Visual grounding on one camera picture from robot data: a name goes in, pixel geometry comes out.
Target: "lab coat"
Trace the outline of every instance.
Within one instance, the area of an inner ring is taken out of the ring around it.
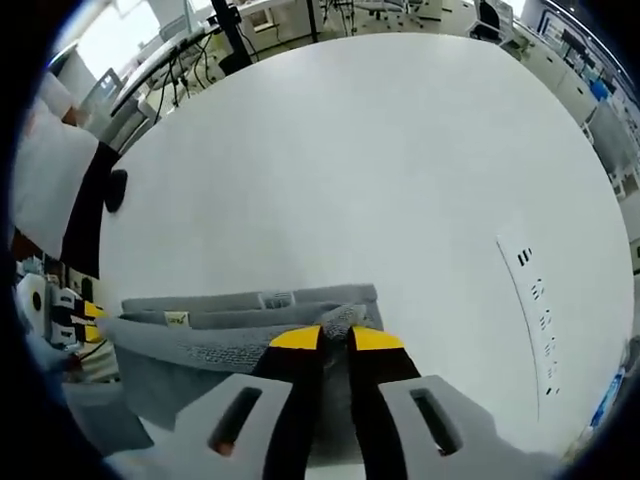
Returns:
[[[62,123],[72,106],[69,92],[47,73],[23,128],[13,168],[13,225],[53,258],[60,258],[74,202],[98,148],[91,133]]]

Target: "white tabletop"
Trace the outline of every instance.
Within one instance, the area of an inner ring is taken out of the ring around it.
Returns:
[[[259,62],[185,102],[123,157],[102,287],[130,297],[372,282],[423,375],[562,453],[631,331],[624,224],[560,102],[498,47],[368,35]],[[538,419],[533,358],[496,245],[523,221],[554,292],[562,393]]]

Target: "slot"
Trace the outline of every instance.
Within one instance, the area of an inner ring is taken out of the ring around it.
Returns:
[[[209,448],[225,457],[231,456],[240,431],[249,418],[262,392],[256,388],[244,388],[222,416],[209,439]]]
[[[413,390],[411,398],[429,427],[440,455],[446,457],[460,450],[460,437],[433,395],[428,390]]]

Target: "equipment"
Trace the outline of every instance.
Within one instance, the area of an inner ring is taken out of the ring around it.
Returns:
[[[281,334],[252,375],[233,375],[182,410],[166,441],[108,462],[135,479],[305,478],[326,349],[320,326]],[[346,349],[367,479],[550,476],[542,457],[498,438],[486,411],[439,377],[421,378],[396,337],[355,326]]]
[[[44,277],[27,274],[16,287],[16,303],[23,320],[54,347],[73,349],[102,340],[95,319],[106,316],[104,310]]]

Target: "person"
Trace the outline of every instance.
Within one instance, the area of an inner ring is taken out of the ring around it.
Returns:
[[[16,152],[11,219],[48,256],[99,277],[102,204],[116,211],[126,172],[120,155],[79,128],[73,98],[50,72],[28,112]]]

